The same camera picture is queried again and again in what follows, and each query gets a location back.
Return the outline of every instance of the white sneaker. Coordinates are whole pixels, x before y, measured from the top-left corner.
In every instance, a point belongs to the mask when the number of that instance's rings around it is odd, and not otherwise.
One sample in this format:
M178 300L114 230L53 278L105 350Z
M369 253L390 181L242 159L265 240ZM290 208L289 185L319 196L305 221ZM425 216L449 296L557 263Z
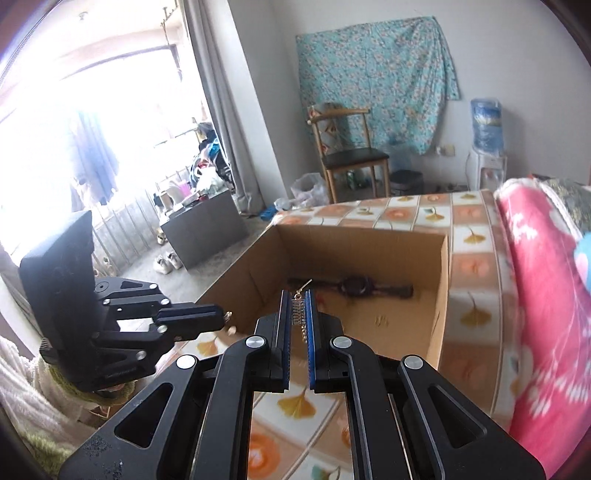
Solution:
M164 245L168 241L166 235L164 234L161 228L158 228L158 230L156 231L156 241L159 245Z
M154 269L158 273L162 273L164 275L168 275L169 273L172 272L173 266L162 255L159 255L154 260Z
M181 259L175 252L170 252L166 254L166 260L172 263L175 270L178 270L179 268L183 267L183 262L181 262Z

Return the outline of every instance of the white wall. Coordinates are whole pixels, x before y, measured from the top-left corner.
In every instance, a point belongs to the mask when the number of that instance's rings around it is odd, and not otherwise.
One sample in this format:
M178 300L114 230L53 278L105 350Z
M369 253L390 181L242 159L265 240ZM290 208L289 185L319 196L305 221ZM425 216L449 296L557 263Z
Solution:
M301 106L297 78L269 0L229 0L252 83L285 188L320 171Z
M588 181L591 67L540 0L271 1L295 77L297 34L421 15L437 18L463 100L448 104L440 132L440 143L456 145L456 158L431 156L421 162L433 180L465 179L472 143L469 101L496 96L505 107L510 174L536 172Z
M281 172L227 0L206 0L222 66L238 112L255 175L267 205L285 197Z

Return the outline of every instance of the wooden chair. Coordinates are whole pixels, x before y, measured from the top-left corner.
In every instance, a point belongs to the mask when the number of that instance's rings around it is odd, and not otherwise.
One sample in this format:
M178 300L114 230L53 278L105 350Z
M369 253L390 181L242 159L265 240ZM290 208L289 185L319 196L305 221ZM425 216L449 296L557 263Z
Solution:
M365 167L369 167L371 169L371 181L375 198L378 197L378 190L375 181L375 167L382 167L382 171L384 173L384 185L386 187L386 197L390 197L390 175L388 170L389 155L376 148L372 148L366 117L368 113L368 108L340 108L330 110L327 113L314 116L308 120L308 125L311 125L312 129L314 130L314 137L316 137L316 147L318 148L320 158L322 159L324 178L330 187L332 203L336 203L337 201L334 174L342 171L356 170L358 168ZM343 118L352 115L363 116L363 131L365 133L367 147L343 150L326 155L322 146L322 139L320 136L318 123L324 120Z

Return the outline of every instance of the water bottle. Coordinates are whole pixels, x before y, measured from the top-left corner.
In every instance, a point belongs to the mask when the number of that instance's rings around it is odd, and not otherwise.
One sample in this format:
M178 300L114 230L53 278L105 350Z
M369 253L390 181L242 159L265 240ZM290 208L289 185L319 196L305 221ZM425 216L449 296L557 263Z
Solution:
M472 101L474 148L500 157L505 152L503 140L502 107L494 98L476 98Z

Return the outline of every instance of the hanging clothes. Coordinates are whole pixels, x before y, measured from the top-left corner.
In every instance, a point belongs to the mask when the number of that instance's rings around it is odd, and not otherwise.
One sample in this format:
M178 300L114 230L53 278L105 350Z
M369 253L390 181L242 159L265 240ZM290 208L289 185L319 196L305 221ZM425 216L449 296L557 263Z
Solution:
M95 113L77 111L70 122L75 154L70 156L76 190L87 208L106 205L117 190L119 162Z

